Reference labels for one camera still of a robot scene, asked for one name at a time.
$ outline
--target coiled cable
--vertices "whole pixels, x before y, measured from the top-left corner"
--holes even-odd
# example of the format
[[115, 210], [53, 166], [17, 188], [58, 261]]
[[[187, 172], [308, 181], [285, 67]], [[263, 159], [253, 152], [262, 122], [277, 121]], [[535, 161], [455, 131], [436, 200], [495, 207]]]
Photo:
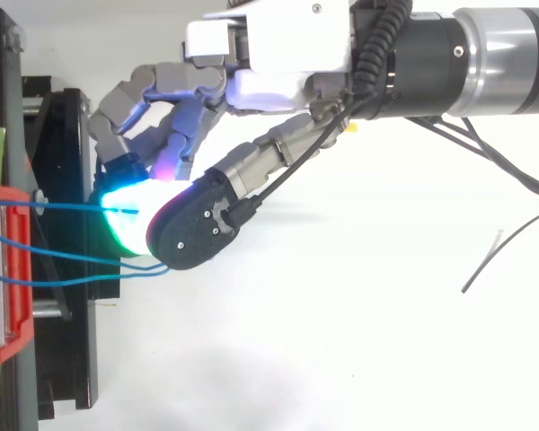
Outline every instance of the coiled cable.
[[381, 16], [359, 50], [354, 71], [353, 92], [376, 94], [376, 86], [397, 36], [411, 14], [413, 0], [389, 0]]

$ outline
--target blue wire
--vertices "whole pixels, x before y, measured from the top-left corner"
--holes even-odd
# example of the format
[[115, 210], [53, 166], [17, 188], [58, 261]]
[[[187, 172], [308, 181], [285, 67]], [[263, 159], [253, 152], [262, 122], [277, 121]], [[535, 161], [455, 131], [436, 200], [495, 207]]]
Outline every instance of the blue wire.
[[32, 253], [42, 254], [45, 256], [52, 256], [54, 258], [81, 260], [84, 262], [100, 263], [102, 265], [113, 265], [114, 267], [135, 269], [137, 271], [153, 271], [154, 269], [159, 269], [165, 266], [163, 263], [160, 263], [158, 265], [153, 265], [152, 267], [139, 267], [137, 265], [129, 265], [128, 263], [122, 263], [119, 260], [101, 259], [101, 258], [94, 258], [90, 256], [82, 256], [79, 254], [64, 253], [62, 251], [50, 251], [46, 249], [39, 249], [37, 247], [31, 247], [29, 245], [25, 245], [16, 241], [9, 240], [8, 238], [4, 238], [4, 236], [0, 236], [0, 242], [11, 245], [20, 250], [30, 251]]
[[21, 281], [21, 280], [13, 280], [11, 278], [0, 276], [0, 281], [2, 281], [3, 283], [8, 283], [10, 285], [17, 285], [17, 286], [60, 288], [60, 287], [81, 285], [83, 283], [92, 283], [95, 281], [122, 280], [125, 278], [138, 278], [138, 277], [159, 277], [166, 274], [169, 270], [170, 270], [169, 268], [166, 268], [163, 271], [153, 272], [151, 274], [127, 274], [126, 276], [95, 276], [95, 277], [77, 278], [74, 280], [67, 280], [67, 281]]
[[23, 202], [23, 201], [8, 201], [8, 200], [0, 200], [0, 207], [70, 209], [70, 210], [78, 210], [78, 211], [94, 211], [94, 212], [101, 212], [101, 213], [105, 211], [109, 211], [112, 213], [123, 213], [123, 214], [139, 213], [137, 209], [104, 208], [104, 207], [96, 207], [94, 205], [82, 205], [82, 204], [42, 204], [40, 202]]

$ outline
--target black panel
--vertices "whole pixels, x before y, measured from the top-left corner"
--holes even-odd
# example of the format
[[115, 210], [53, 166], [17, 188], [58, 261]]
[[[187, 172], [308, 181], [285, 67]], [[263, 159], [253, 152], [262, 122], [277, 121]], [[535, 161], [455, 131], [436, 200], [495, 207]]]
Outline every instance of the black panel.
[[[75, 89], [38, 95], [46, 96], [45, 104], [38, 116], [25, 120], [26, 144], [34, 152], [31, 166], [38, 186], [50, 202], [84, 203], [90, 179], [89, 138], [81, 108], [84, 96]], [[100, 235], [108, 231], [100, 214], [46, 209], [34, 219], [33, 243], [56, 251], [119, 258]], [[119, 274], [118, 267], [56, 258], [44, 261], [38, 256], [33, 257], [32, 267], [35, 279], [48, 281]], [[71, 319], [35, 320], [40, 419], [53, 418], [56, 400], [75, 400], [77, 409], [89, 409], [97, 401], [94, 300], [119, 297], [119, 281], [88, 283], [57, 292], [63, 292]], [[36, 291], [37, 299], [52, 297], [49, 290]]]

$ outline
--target green light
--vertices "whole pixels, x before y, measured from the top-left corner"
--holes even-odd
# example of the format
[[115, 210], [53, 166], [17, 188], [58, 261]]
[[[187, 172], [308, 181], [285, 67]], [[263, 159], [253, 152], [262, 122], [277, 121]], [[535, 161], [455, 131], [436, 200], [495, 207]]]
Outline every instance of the green light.
[[116, 239], [138, 255], [150, 254], [146, 232], [157, 212], [191, 185], [189, 181], [145, 180], [106, 193], [100, 199], [103, 207], [137, 209], [139, 213], [104, 213]]

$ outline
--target robotic finger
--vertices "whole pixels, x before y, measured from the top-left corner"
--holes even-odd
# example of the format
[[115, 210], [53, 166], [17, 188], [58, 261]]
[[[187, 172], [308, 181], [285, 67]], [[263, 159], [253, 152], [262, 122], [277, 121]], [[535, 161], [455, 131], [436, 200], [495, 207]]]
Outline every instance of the robotic finger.
[[[297, 161], [339, 109], [330, 106], [316, 118], [295, 116], [253, 142], [238, 145], [157, 213], [146, 237], [152, 254], [173, 269], [194, 268], [216, 256], [244, 223], [234, 223], [228, 210], [249, 202], [245, 198], [262, 187], [270, 174]], [[322, 148], [333, 146], [346, 126], [341, 124], [328, 135]]]

